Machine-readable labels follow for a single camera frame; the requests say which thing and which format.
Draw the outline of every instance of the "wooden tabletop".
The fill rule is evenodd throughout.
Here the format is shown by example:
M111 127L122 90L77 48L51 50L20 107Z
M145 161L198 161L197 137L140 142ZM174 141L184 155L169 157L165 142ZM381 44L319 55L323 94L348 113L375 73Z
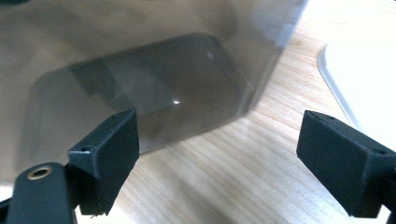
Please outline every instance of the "wooden tabletop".
M311 0L255 109L141 155L109 216L79 222L385 223L386 209L378 219L349 217L295 150L305 110L347 122L317 69L320 51L354 13L394 16L394 6Z

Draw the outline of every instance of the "black mechanical part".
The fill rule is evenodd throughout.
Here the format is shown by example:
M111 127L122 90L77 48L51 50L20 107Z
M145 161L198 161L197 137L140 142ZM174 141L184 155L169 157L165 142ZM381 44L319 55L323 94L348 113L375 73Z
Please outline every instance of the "black mechanical part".
M50 162L20 174L13 197L0 202L0 223L77 223L84 215L108 214L139 158L136 113L106 119L68 152L63 167Z
M7 224L76 223L67 188L64 167L59 163L26 170L15 181Z
M83 215L108 215L120 188L139 158L136 114L121 112L106 119L72 147L69 167L79 176Z
M353 217L396 212L396 153L333 117L305 111L297 155Z

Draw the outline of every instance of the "tabletop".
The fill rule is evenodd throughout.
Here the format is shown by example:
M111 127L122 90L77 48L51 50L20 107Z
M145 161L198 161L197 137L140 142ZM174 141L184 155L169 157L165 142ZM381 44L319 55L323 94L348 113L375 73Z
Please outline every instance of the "tabletop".
M296 156L305 110L346 116L317 69L356 15L395 15L393 1L311 0L262 99L246 116L142 154L108 217L81 223L385 223L349 217Z

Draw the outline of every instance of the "wood grain surface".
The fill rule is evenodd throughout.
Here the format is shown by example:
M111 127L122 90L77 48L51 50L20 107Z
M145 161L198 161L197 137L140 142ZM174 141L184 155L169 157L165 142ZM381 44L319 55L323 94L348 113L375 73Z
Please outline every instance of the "wood grain surface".
M385 223L349 217L296 156L306 109L347 122L317 57L356 16L393 1L311 0L260 103L245 117L143 154L108 217L81 223Z

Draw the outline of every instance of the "light wood surface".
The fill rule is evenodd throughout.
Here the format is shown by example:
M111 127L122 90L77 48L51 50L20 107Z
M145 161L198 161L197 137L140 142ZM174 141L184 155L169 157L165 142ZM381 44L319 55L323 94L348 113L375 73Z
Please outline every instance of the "light wood surface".
M311 0L253 111L143 154L110 215L81 223L385 223L386 209L348 217L295 153L306 109L347 122L317 57L356 13L394 16L395 3Z

